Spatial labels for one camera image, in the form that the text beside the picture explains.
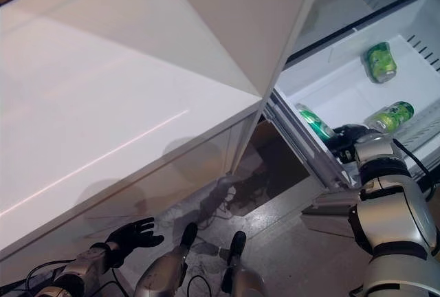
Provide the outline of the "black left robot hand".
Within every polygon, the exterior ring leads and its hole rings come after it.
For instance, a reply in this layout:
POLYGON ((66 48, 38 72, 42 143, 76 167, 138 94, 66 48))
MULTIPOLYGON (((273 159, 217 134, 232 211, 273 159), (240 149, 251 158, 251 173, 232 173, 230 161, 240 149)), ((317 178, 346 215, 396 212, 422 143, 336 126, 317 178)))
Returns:
POLYGON ((164 241, 163 235, 156 235, 153 231, 154 218, 147 217, 128 223, 113 231, 105 241, 110 247, 108 266, 120 267, 125 258, 137 248, 153 248, 164 241))

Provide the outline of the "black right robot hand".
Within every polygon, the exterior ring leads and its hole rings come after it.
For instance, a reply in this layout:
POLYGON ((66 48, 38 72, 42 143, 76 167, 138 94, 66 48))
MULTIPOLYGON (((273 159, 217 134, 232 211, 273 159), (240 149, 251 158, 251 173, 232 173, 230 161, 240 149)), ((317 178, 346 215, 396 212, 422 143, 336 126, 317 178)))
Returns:
POLYGON ((343 164, 355 161, 355 147, 357 140, 365 135, 377 133, 377 130, 359 124, 346 124, 333 130, 334 135, 327 141, 325 146, 332 155, 343 164))

